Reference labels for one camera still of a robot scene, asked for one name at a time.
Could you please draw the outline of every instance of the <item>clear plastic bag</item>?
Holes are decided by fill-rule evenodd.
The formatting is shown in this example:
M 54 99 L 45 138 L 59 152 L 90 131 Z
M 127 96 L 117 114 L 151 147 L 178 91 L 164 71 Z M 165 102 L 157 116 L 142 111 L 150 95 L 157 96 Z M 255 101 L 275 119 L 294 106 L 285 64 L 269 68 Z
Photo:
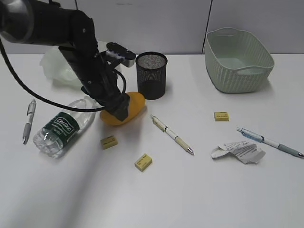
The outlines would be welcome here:
M 106 44 L 106 42 L 98 42 L 100 52 L 106 51 Z M 44 75 L 50 81 L 74 89 L 81 88 L 81 82 L 57 47 L 52 47 L 44 54 L 40 66 L 43 67 Z

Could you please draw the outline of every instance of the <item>white paper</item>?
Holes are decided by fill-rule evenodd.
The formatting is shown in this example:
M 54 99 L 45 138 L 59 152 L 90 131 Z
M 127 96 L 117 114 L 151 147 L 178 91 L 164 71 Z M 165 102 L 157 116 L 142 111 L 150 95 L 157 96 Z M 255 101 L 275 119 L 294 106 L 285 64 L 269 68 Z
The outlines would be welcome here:
M 266 154 L 261 148 L 258 148 L 255 143 L 241 141 L 218 146 L 212 151 L 211 157 L 219 158 L 227 153 L 235 155 L 244 164 L 258 163 Z

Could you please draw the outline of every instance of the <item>bottle label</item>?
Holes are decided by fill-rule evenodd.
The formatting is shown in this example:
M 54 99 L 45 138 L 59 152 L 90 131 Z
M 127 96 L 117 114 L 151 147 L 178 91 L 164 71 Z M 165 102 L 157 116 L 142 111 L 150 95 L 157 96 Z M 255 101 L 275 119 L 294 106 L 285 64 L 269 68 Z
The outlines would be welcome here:
M 79 131 L 77 121 L 69 114 L 63 112 L 58 113 L 44 128 L 57 135 L 61 139 L 63 146 Z

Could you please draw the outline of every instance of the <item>white pen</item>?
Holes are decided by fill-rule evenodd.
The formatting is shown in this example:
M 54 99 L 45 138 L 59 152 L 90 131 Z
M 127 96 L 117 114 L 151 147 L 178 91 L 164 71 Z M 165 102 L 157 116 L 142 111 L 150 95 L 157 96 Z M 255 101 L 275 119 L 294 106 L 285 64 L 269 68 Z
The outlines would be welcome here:
M 178 145 L 180 145 L 186 152 L 191 155 L 194 155 L 193 150 L 175 134 L 169 127 L 167 127 L 162 121 L 160 121 L 155 115 L 150 116 L 153 120 L 153 123 L 161 129 L 163 132 L 166 132 Z
M 280 144 L 280 143 L 277 143 L 275 141 L 272 141 L 272 140 L 270 140 L 268 138 L 265 138 L 265 137 L 263 137 L 263 136 L 261 136 L 259 134 L 253 133 L 253 132 L 251 132 L 249 130 L 246 130 L 244 128 L 239 128 L 239 127 L 237 127 L 237 131 L 241 132 L 243 136 L 245 136 L 245 137 L 247 137 L 249 139 L 255 140 L 255 141 L 259 142 L 259 143 L 265 143 L 265 144 L 267 144 L 269 146 L 273 146 L 273 147 L 275 147 L 275 148 L 277 148 L 277 149 L 279 149 L 281 151 L 284 151 L 284 152 L 286 152 L 288 154 L 291 154 L 291 155 L 293 155 L 295 157 L 304 158 L 304 154 L 300 153 L 299 151 L 296 151 L 294 149 L 291 149 L 288 146 L 285 146 L 283 144 Z
M 27 116 L 29 118 L 28 118 L 28 122 L 24 126 L 24 131 L 23 131 L 23 136 L 22 136 L 22 142 L 23 142 L 23 144 L 27 144 L 27 142 L 29 140 L 29 134 L 30 134 L 30 130 L 32 128 L 32 123 L 33 123 L 33 119 L 34 119 L 35 109 L 36 109 L 36 100 L 33 99 L 29 103 L 29 106 L 28 106 Z

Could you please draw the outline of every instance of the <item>yellow eraser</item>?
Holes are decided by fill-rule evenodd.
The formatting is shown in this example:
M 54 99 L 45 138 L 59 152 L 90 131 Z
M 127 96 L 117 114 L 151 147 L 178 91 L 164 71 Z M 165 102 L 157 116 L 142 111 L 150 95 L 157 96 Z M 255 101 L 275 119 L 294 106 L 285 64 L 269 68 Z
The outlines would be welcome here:
M 113 135 L 100 140 L 100 142 L 101 142 L 101 145 L 103 146 L 104 150 L 118 144 L 118 141 L 116 140 L 116 138 Z
M 229 115 L 226 112 L 215 112 L 214 119 L 215 121 L 229 121 Z
M 152 158 L 149 155 L 144 154 L 140 159 L 135 162 L 136 168 L 140 171 L 144 171 L 152 163 Z

